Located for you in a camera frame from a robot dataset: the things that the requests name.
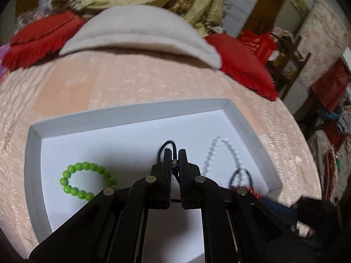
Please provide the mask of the beige pillow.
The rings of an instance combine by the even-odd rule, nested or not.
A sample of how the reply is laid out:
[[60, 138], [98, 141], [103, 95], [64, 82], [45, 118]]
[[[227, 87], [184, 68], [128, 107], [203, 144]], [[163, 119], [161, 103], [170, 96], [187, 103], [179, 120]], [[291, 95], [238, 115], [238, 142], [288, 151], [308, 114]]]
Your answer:
[[222, 60], [216, 49], [179, 15], [160, 7], [125, 5], [91, 18], [59, 54], [99, 48], [148, 50], [196, 58], [213, 69]]

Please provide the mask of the red shopping bag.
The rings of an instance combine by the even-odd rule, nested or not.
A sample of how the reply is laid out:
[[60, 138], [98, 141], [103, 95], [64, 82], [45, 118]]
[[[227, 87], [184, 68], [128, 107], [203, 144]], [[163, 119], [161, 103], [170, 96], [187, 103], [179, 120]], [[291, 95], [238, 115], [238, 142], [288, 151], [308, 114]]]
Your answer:
[[238, 40], [248, 47], [263, 65], [268, 62], [273, 51], [278, 48], [270, 32], [257, 35], [250, 30], [245, 30], [241, 32]]

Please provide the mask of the white cardboard tray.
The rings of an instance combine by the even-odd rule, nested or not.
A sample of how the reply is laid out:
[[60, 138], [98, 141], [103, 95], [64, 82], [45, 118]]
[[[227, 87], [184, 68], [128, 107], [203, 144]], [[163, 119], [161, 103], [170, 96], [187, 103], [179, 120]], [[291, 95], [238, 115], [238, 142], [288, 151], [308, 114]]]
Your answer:
[[[121, 188], [146, 176], [166, 140], [185, 148], [205, 176], [227, 187], [236, 169], [223, 142], [213, 167], [204, 168], [212, 141], [227, 140], [253, 177], [255, 191], [277, 199], [282, 183], [267, 151], [232, 101], [166, 101], [100, 109], [33, 124], [27, 136], [24, 183], [27, 207], [39, 243], [85, 203], [58, 183], [71, 162], [94, 162], [111, 170]], [[201, 212], [151, 211], [141, 262], [205, 262]]]

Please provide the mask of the red fringed cushion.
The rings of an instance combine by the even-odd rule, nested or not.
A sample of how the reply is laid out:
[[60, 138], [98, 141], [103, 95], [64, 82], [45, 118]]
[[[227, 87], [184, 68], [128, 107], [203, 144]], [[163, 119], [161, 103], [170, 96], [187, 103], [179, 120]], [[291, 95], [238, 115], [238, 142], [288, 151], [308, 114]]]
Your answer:
[[247, 46], [227, 34], [211, 34], [205, 40], [220, 54], [222, 72], [267, 100], [276, 100], [271, 74]]
[[13, 36], [2, 66], [11, 71], [27, 68], [61, 50], [85, 24], [77, 14], [66, 11], [36, 20]]

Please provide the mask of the left red fringed cushion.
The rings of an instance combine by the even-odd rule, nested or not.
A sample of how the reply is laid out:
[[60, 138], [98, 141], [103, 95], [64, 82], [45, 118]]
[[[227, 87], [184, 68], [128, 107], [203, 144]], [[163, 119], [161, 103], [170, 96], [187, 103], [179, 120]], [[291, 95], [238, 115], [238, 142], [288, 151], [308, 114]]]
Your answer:
[[36, 20], [13, 36], [2, 66], [11, 71], [27, 68], [61, 50], [85, 24], [77, 14], [66, 11]]

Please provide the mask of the wooden chair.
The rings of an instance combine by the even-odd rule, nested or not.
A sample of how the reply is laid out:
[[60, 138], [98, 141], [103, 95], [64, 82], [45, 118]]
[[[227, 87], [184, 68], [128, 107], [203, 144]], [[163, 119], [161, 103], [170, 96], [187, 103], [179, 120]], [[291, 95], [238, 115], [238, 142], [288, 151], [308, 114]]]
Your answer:
[[277, 56], [266, 63], [271, 73], [275, 90], [279, 93], [280, 99], [284, 100], [304, 66], [311, 57], [308, 52], [306, 57], [298, 51], [302, 36], [298, 35], [294, 40], [290, 36], [277, 38]]

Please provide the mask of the pink textured bedspread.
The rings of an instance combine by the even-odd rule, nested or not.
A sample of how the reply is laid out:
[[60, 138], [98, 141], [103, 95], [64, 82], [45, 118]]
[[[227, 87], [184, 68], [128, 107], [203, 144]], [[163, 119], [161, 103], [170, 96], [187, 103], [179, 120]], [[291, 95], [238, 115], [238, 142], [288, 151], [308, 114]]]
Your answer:
[[266, 148], [290, 205], [321, 198], [307, 142], [281, 100], [269, 101], [186, 56], [86, 50], [20, 69], [1, 81], [1, 229], [23, 257], [38, 245], [24, 194], [24, 149], [31, 124], [117, 105], [176, 99], [231, 99]]

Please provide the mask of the right red fringed cushion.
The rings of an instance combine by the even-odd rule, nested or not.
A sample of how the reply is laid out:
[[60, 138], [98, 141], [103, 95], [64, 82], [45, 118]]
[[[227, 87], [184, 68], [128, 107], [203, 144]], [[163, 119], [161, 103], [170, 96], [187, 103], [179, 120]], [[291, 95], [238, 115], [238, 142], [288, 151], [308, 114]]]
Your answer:
[[247, 46], [227, 34], [211, 34], [205, 40], [220, 54], [222, 72], [267, 100], [276, 100], [271, 74]]

